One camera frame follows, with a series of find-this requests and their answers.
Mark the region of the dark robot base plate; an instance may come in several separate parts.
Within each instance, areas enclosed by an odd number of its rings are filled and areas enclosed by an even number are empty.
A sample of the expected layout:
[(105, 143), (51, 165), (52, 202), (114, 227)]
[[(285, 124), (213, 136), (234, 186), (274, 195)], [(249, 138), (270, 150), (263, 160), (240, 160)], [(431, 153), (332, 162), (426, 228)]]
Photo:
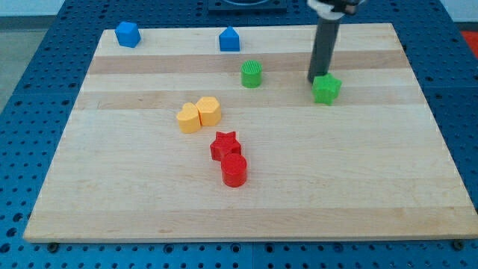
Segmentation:
[(208, 0), (209, 13), (287, 10), (287, 0)]

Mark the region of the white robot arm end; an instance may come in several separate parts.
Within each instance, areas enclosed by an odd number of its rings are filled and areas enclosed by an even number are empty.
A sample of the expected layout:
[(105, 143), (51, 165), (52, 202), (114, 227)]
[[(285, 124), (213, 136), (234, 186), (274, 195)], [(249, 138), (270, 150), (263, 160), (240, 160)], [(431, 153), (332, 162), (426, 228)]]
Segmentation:
[(307, 5), (321, 19), (339, 20), (345, 15), (355, 15), (366, 0), (307, 0)]

